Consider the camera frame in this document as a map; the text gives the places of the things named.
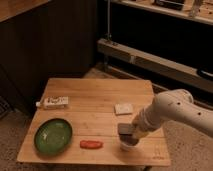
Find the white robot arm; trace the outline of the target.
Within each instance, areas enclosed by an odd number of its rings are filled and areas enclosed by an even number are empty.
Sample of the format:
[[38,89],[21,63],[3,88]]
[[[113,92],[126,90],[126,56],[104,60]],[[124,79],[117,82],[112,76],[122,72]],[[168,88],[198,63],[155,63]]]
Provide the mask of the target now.
[[156,94],[152,103],[134,118],[133,137],[145,137],[169,120],[189,125],[213,137],[213,110],[195,105],[191,93],[184,89]]

